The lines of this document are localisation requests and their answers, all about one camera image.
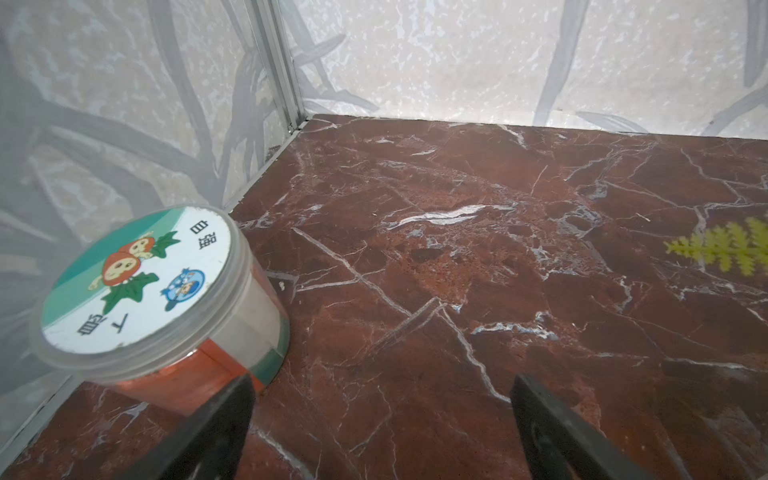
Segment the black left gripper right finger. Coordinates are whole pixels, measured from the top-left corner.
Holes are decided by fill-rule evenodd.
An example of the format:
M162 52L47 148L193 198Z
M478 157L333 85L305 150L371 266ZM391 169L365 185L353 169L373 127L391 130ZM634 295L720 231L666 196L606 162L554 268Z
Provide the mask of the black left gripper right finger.
M510 403L533 479L652 479L604 435L530 375Z

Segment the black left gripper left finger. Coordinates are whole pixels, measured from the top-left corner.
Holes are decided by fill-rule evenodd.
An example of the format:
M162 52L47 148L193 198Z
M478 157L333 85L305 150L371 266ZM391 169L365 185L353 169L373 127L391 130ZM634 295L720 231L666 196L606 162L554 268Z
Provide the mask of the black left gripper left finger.
M251 377L223 387L121 479L233 479L256 403Z

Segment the clear plastic jar printed lid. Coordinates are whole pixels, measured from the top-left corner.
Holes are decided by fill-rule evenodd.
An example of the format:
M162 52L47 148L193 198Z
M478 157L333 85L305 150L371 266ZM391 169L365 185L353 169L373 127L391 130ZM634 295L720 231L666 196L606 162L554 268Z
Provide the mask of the clear plastic jar printed lid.
M42 299L29 339L58 370L188 415L238 377L264 391L290 323L237 223L182 205L94 242Z

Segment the green artificial potted plant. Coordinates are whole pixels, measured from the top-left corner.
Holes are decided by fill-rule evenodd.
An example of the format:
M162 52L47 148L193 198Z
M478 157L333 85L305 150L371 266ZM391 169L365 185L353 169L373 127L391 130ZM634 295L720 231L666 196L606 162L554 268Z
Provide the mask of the green artificial potted plant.
M752 277L760 269L767 270L767 222L754 217L692 232L664 245L667 254L715 265L723 273L736 268Z

